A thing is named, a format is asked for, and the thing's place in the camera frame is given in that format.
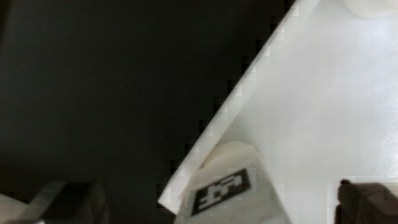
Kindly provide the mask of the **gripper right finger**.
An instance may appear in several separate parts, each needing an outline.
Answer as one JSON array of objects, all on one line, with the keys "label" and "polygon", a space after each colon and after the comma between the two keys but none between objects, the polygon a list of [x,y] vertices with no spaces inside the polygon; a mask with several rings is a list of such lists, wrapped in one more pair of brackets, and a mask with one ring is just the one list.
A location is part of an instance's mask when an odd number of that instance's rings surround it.
[{"label": "gripper right finger", "polygon": [[342,180],[335,224],[398,224],[398,183]]}]

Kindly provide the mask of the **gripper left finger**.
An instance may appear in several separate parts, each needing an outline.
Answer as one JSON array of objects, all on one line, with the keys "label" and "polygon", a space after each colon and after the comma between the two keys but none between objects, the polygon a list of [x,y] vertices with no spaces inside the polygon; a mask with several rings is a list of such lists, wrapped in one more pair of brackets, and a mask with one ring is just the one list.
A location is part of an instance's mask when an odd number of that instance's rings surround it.
[{"label": "gripper left finger", "polygon": [[11,224],[111,224],[109,201],[100,183],[50,182]]}]

